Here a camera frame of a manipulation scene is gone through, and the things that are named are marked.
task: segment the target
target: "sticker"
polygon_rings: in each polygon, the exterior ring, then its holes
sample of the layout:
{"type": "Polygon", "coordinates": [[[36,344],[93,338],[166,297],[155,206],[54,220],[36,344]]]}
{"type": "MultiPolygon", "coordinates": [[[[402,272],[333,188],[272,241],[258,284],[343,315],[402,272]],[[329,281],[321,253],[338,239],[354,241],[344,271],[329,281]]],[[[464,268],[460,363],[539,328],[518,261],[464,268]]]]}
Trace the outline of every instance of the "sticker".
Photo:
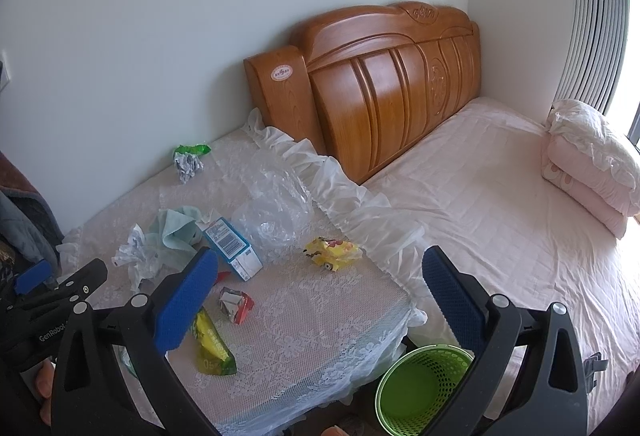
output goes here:
{"type": "Polygon", "coordinates": [[[280,66],[276,66],[271,72],[271,78],[274,81],[286,81],[289,77],[293,75],[293,68],[288,64],[281,64],[280,66]]]}

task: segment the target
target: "window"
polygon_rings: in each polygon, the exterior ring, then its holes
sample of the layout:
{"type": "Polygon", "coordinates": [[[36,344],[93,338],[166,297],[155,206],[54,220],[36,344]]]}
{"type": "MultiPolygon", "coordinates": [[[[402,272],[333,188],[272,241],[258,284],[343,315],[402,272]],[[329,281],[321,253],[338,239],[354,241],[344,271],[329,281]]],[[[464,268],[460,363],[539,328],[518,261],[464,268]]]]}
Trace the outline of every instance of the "window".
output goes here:
{"type": "Polygon", "coordinates": [[[607,111],[622,70],[629,0],[575,0],[574,28],[558,99],[607,111]]]}
{"type": "Polygon", "coordinates": [[[609,123],[628,134],[633,145],[640,139],[640,0],[630,0],[626,50],[618,88],[606,113],[609,123]]]}

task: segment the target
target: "floor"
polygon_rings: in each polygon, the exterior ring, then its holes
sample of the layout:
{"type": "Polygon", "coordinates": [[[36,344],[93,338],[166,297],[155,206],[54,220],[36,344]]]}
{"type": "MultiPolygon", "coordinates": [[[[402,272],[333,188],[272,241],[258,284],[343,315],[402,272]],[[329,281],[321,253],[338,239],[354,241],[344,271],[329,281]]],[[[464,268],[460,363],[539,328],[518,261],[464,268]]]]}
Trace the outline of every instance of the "floor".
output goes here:
{"type": "Polygon", "coordinates": [[[353,395],[353,402],[347,406],[333,402],[327,407],[316,407],[306,413],[306,419],[292,427],[292,436],[320,436],[323,430],[337,425],[350,414],[359,416],[365,422],[364,436],[388,436],[376,419],[374,398],[378,380],[361,387],[353,395]]]}

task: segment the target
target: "white wall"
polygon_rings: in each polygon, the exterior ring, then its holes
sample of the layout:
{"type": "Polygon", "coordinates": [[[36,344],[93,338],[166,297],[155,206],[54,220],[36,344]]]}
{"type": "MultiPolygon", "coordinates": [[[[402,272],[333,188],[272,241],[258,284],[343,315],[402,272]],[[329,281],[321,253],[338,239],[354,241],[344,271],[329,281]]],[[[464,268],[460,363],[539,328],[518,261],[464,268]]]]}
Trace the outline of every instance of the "white wall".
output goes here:
{"type": "MultiPolygon", "coordinates": [[[[398,0],[0,0],[0,150],[66,231],[170,164],[178,143],[238,127],[242,59],[291,25],[398,0]]],[[[466,10],[467,0],[423,0],[466,10]]]]}
{"type": "Polygon", "coordinates": [[[480,26],[483,95],[543,122],[571,39],[575,0],[469,0],[480,26]]]}

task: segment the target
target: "mattress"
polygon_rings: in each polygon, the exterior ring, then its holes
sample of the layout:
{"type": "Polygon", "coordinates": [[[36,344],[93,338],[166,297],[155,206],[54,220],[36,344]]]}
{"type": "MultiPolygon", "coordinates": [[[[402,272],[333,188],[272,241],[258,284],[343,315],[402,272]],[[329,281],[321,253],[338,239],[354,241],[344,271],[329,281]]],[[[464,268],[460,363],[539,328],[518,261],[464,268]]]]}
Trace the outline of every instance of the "mattress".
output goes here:
{"type": "MultiPolygon", "coordinates": [[[[540,174],[545,130],[487,98],[473,100],[365,186],[424,227],[461,272],[489,294],[546,310],[567,305],[583,358],[602,352],[609,369],[589,395],[589,428],[606,416],[640,363],[640,227],[617,241],[578,202],[540,174]]],[[[415,258],[407,265],[418,267],[415,258]]],[[[433,299],[418,344],[455,342],[433,299]]],[[[487,413],[495,417],[523,352],[514,353],[487,413]]]]}

